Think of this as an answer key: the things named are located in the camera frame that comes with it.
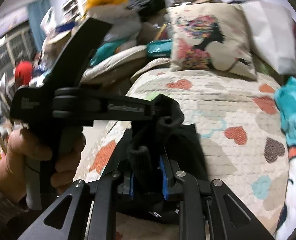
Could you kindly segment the person's left hand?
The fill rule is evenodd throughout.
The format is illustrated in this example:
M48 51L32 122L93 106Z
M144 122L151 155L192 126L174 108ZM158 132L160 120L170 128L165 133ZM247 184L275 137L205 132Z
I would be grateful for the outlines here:
M55 174L50 182L59 193L72 184L85 144L85 136L78 135L71 152L56 162ZM0 160L0 190L13 204L18 204L26 195L25 157L50 160L51 150L39 145L36 137L28 129L22 128L12 131L6 155Z

